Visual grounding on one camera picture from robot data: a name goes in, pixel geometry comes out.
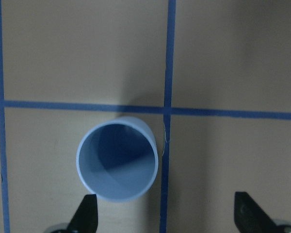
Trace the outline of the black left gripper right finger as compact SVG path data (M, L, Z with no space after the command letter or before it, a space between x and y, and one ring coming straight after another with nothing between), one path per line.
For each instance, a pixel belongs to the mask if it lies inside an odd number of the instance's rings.
M247 192L235 192L234 223L240 233L279 233L279 228Z

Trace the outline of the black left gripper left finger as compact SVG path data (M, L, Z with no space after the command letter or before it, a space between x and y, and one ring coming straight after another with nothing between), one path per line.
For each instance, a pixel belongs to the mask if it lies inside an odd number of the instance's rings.
M97 196L95 194L85 195L66 231L68 233L95 233L97 228Z

